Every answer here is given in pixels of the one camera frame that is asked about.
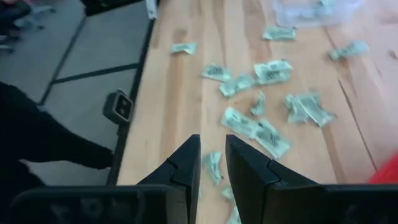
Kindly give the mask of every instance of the clear plastic bag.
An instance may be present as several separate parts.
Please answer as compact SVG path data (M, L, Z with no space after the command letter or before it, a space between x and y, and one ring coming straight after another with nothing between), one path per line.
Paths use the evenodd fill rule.
M319 0L313 3L274 1L276 21L283 27L315 27L341 24L364 0Z

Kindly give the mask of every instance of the red object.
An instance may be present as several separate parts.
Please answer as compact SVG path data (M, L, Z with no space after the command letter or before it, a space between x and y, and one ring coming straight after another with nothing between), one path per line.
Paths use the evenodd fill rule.
M398 154L384 165L370 180L370 184L398 184Z

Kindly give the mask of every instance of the wooden tabletop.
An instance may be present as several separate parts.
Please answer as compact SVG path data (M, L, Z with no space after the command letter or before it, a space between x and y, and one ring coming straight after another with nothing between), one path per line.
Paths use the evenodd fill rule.
M298 29L295 42L262 40L275 25L272 1L163 0L150 41L136 109L118 184L136 184L163 163L191 134L200 134L201 153L224 152L220 125L232 106L250 116L258 91L266 95L266 115L292 142L279 162L319 183L366 182L398 149L398 2L367 0L353 18L336 27ZM341 62L327 53L352 40L370 51ZM171 55L172 44L196 42L193 55ZM202 78L203 67L217 63L234 77L254 74L255 63L286 58L294 67L287 83L252 88L227 99L219 82ZM288 124L284 96L318 90L324 109L338 119L320 129L313 123ZM254 141L241 139L271 156ZM224 223L231 205L202 171L199 223Z

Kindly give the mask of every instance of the wooden table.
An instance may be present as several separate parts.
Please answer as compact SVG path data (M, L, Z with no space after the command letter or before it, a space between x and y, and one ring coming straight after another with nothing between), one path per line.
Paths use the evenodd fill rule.
M259 90L266 97L268 119L287 139L289 152L279 162L319 183L366 182L398 149L398 2L366 1L352 20L328 28L298 29L295 42L261 39L275 25L271 0L163 0L155 23L136 101L119 185L136 184L163 163L191 134L200 134L201 153L223 151L230 130L220 125L232 106L249 116ZM327 52L352 40L365 40L370 52L341 62ZM173 43L196 42L194 55L170 55ZM224 65L234 77L254 74L259 62L286 58L291 80L256 87L226 99L219 82L202 78L209 63ZM324 109L338 120L320 129L288 124L283 105L288 93L322 93ZM254 141L243 140L264 154ZM203 171L199 223L224 223L231 205Z

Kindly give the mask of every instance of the person's arm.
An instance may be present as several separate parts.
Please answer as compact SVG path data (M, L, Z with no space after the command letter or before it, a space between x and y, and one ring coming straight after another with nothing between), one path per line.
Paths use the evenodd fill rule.
M109 167L112 151L73 134L16 87L1 84L2 153L32 162L70 161L96 169Z

